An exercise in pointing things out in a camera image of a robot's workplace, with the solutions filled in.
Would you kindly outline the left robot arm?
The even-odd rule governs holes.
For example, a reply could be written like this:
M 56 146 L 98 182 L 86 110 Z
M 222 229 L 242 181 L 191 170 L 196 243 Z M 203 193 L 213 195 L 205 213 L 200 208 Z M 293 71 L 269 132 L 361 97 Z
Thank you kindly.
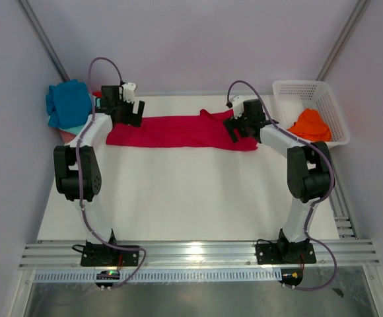
M 138 246 L 119 246 L 98 194 L 102 175 L 95 148 L 118 123 L 140 127 L 145 103 L 136 101 L 134 83 L 103 86 L 102 97 L 92 100 L 92 112 L 81 132 L 53 151 L 55 184 L 66 200 L 77 206 L 87 232 L 81 249 L 83 267 L 125 265 L 136 267 Z

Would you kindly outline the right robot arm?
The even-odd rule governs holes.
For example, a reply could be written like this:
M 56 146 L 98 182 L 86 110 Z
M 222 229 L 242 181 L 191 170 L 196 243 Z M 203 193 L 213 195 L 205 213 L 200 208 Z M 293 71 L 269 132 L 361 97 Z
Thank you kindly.
M 255 139 L 287 160 L 287 186 L 291 208 L 276 241 L 259 239 L 259 264 L 299 264 L 316 262 L 309 228 L 318 204 L 335 186 L 328 146 L 323 141 L 304 141 L 287 131 L 267 112 L 262 99 L 236 96 L 226 103 L 232 116 L 223 125 L 233 142 Z

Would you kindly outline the magenta t shirt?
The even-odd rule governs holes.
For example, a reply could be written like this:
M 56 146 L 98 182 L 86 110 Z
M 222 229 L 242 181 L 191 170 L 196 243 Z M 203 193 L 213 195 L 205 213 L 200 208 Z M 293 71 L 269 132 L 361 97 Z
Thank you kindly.
M 161 116 L 143 118 L 140 127 L 118 123 L 106 138 L 106 144 L 139 148 L 215 148 L 250 152 L 258 149 L 254 139 L 233 142 L 223 122 L 232 110 L 210 113 L 200 110 L 195 116 Z

